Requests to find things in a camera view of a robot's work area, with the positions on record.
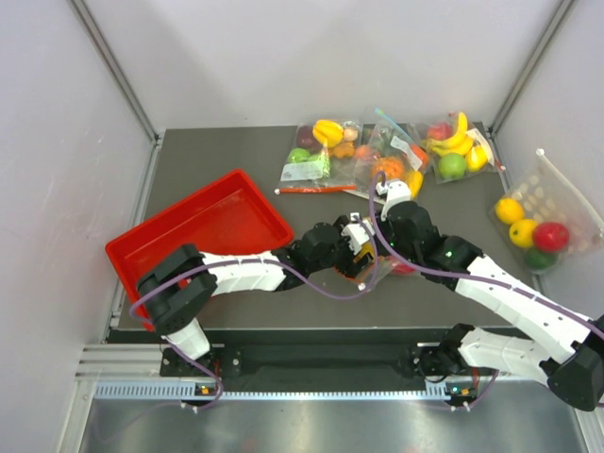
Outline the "zip bag with bananas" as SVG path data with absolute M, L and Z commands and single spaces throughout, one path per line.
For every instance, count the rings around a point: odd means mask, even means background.
M 353 253 L 346 252 L 342 254 L 340 258 L 336 260 L 335 269 L 336 271 L 344 276 L 347 280 L 354 283 L 359 291 L 368 290 L 375 287 L 382 279 L 389 275 L 393 275 L 392 269 L 393 264 L 399 260 L 396 260 L 392 256 L 378 256 L 375 254 L 374 248 L 372 250 L 374 255 L 374 262 L 365 269 L 358 272 L 353 267 Z

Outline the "yellow fake banana bunch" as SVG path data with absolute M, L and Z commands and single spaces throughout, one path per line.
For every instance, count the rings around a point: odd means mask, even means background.
M 361 250 L 358 255 L 353 258 L 353 267 L 360 272 L 362 269 L 367 268 L 374 262 L 374 255 L 372 251 Z

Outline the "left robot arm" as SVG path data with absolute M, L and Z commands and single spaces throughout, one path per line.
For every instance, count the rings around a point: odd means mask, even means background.
M 181 352 L 186 368 L 200 375 L 212 367 L 214 353 L 197 314 L 212 297 L 289 291 L 330 268 L 353 278 L 375 257 L 372 222 L 358 214 L 343 215 L 334 224 L 317 223 L 300 239 L 259 254 L 215 255 L 187 243 L 139 280 L 139 303 L 154 331 Z

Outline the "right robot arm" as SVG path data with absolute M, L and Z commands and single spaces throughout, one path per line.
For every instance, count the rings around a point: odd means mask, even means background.
M 603 404 L 603 321 L 550 300 L 501 268 L 475 245 L 443 235 L 412 201 L 374 205 L 369 215 L 380 244 L 426 279 L 479 303 L 524 333 L 523 338 L 456 325 L 441 342 L 443 367 L 454 374 L 490 368 L 546 386 L 567 405 Z

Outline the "red fake dragon fruit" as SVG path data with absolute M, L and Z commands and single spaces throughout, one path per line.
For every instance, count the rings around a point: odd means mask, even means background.
M 393 264 L 392 273 L 396 276 L 408 276 L 415 273 L 415 270 L 409 265 L 397 261 Z

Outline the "zip bag with orange fruit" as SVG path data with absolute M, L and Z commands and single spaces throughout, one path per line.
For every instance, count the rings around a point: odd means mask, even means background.
M 414 125 L 401 125 L 382 109 L 371 110 L 371 122 L 363 130 L 362 145 L 355 152 L 352 193 L 367 197 L 373 177 L 383 172 L 387 181 L 400 180 L 411 191 L 411 200 L 419 194 L 430 165 L 427 151 L 419 144 Z

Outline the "zip bag with green fruit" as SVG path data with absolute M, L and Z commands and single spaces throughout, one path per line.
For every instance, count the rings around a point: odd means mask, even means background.
M 355 119 L 317 119 L 298 126 L 276 193 L 353 190 L 362 129 Z

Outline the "zip bag with banana apple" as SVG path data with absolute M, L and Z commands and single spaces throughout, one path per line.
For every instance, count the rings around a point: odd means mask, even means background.
M 416 130 L 430 158 L 437 184 L 506 170 L 486 135 L 463 111 L 451 112 L 440 121 L 420 124 Z

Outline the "zip bag with lemons tomato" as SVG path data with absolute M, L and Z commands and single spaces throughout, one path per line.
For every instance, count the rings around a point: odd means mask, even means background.
M 603 248 L 603 218 L 537 149 L 522 176 L 490 209 L 495 230 L 534 275 Z

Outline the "red plastic tray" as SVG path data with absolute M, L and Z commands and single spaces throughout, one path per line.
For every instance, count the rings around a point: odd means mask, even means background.
M 236 169 L 113 239 L 106 253 L 134 303 L 139 279 L 183 244 L 215 255 L 248 255 L 293 237 L 251 177 Z

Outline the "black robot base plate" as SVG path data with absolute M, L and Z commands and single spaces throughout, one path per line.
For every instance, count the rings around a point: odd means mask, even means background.
M 438 350 L 447 332 L 446 327 L 210 329 L 210 353 L 198 362 L 220 378 L 251 375 L 263 367 L 385 367 L 405 378 L 477 376 Z

